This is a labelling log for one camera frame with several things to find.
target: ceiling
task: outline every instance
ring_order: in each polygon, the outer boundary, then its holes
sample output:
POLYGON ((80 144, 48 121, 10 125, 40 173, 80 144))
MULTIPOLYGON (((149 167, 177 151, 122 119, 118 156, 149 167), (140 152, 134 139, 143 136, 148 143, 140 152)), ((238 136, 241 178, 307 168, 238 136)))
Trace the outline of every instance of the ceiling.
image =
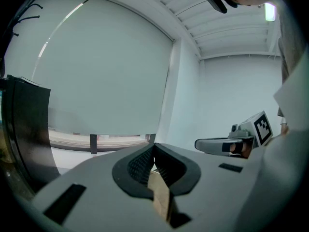
POLYGON ((199 59, 229 55, 279 55, 279 19, 267 22, 264 7, 227 5, 227 14, 206 0, 110 0, 145 17, 171 39, 184 38, 199 59))
POLYGON ((278 55, 279 22, 267 22, 264 7, 227 5, 227 14, 206 0, 158 0, 196 42, 201 59, 240 54, 278 55))

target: person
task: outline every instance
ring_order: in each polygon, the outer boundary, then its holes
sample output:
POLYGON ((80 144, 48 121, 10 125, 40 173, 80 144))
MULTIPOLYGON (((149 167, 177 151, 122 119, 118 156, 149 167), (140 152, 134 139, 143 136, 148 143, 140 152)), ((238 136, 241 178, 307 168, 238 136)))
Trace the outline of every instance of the person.
MULTIPOLYGON (((261 5, 266 2, 270 2, 277 7, 280 17, 281 37, 278 40, 279 50, 281 54, 281 72, 282 83, 284 83, 289 75, 293 72, 297 66, 300 58, 302 57, 306 40, 302 35, 299 26, 290 13, 289 9, 280 0, 226 0, 228 3, 233 2, 238 5, 261 5)), ((279 109, 278 116, 282 117, 281 120, 281 135, 285 135, 288 132, 288 125, 285 121, 284 114, 279 109)), ((233 152, 236 146, 231 145, 230 151, 233 152)), ((252 146, 244 143, 242 149, 242 155, 248 158, 251 152, 252 146)))

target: black slot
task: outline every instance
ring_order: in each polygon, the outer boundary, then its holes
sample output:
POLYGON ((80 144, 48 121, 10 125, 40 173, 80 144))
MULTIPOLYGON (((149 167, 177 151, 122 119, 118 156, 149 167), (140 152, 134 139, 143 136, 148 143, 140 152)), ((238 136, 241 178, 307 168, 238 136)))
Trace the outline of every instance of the black slot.
POLYGON ((219 165, 219 168, 224 168, 230 171, 240 173, 243 167, 238 167, 238 166, 222 163, 221 165, 219 165))
POLYGON ((45 212, 44 214, 58 224, 62 224, 71 209, 79 200, 86 187, 71 185, 45 212))

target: black rubber pad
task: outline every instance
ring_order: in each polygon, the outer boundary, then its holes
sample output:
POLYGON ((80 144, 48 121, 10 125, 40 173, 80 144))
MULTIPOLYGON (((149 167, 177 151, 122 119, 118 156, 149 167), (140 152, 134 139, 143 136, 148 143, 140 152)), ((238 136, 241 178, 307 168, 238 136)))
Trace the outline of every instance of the black rubber pad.
POLYGON ((219 168, 224 168, 230 171, 240 173, 243 167, 238 167, 238 166, 234 166, 231 164, 222 163, 221 165, 219 165, 219 168))
POLYGON ((154 192, 147 187, 154 165, 173 196, 189 193, 201 177, 200 167, 192 160, 160 144, 148 144, 123 157, 112 168, 115 183, 128 195, 154 199, 154 192))

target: silver metal part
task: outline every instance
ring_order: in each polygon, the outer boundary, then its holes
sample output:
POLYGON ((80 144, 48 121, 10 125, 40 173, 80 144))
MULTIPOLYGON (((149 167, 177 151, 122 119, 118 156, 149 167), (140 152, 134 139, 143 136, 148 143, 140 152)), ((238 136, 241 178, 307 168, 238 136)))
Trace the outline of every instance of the silver metal part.
POLYGON ((231 131, 228 137, 249 139, 253 138, 254 136, 251 136, 247 130, 237 130, 237 131, 231 131))

